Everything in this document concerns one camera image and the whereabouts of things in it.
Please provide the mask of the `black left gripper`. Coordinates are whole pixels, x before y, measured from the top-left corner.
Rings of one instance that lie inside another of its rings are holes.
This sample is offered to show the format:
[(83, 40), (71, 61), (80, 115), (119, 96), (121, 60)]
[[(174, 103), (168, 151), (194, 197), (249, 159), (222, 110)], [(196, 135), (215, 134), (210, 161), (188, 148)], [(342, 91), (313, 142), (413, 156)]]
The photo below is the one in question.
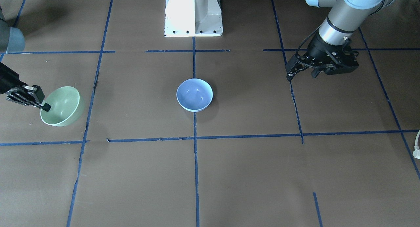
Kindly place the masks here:
[(330, 58), (327, 56), (326, 51), (338, 51), (344, 46), (348, 46), (348, 40), (345, 40), (343, 45), (335, 46), (325, 42), (318, 32), (313, 32), (314, 37), (309, 42), (306, 48), (306, 52), (303, 55), (299, 54), (303, 44), (309, 39), (307, 37), (300, 44), (295, 54), (290, 58), (285, 66), (287, 80), (289, 82), (295, 77), (295, 75), (301, 71), (313, 68), (311, 72), (312, 78), (319, 76), (321, 72), (326, 69), (327, 64), (330, 63)]

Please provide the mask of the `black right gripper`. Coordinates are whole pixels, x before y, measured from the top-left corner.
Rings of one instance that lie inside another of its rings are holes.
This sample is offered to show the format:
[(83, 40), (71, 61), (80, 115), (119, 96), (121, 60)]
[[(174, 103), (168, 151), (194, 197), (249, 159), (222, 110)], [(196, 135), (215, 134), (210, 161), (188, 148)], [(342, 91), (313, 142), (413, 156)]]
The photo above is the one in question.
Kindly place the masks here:
[(20, 81), (18, 73), (3, 63), (0, 63), (0, 94), (6, 94), (6, 100), (20, 105), (34, 106), (46, 112), (51, 110), (51, 105), (43, 103), (45, 95), (40, 86), (28, 86)]

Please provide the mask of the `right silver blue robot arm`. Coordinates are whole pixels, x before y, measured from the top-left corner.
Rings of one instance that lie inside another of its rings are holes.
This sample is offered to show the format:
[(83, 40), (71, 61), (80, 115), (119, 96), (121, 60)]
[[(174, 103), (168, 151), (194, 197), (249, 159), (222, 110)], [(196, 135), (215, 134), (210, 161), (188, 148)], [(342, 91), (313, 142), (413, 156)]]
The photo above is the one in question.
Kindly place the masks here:
[[(17, 53), (25, 48), (25, 38), (20, 29), (7, 23), (3, 12), (0, 12), (0, 51)], [(44, 102), (45, 95), (40, 86), (28, 86), (20, 80), (19, 74), (5, 64), (0, 64), (0, 93), (6, 94), (6, 100), (24, 106), (33, 106), (50, 111), (51, 105)]]

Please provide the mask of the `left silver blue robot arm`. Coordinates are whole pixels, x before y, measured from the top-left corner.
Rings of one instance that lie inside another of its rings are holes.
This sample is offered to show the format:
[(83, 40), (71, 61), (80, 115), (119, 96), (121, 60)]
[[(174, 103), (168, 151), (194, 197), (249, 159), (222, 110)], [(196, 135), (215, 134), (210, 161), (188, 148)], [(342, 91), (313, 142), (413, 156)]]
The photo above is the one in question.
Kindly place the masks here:
[(303, 55), (300, 47), (285, 65), (287, 80), (307, 69), (311, 76), (320, 73), (337, 75), (351, 73), (359, 67), (359, 53), (351, 48), (351, 36), (368, 16), (396, 0), (305, 0), (309, 6), (330, 7), (324, 22), (303, 43), (309, 42)]

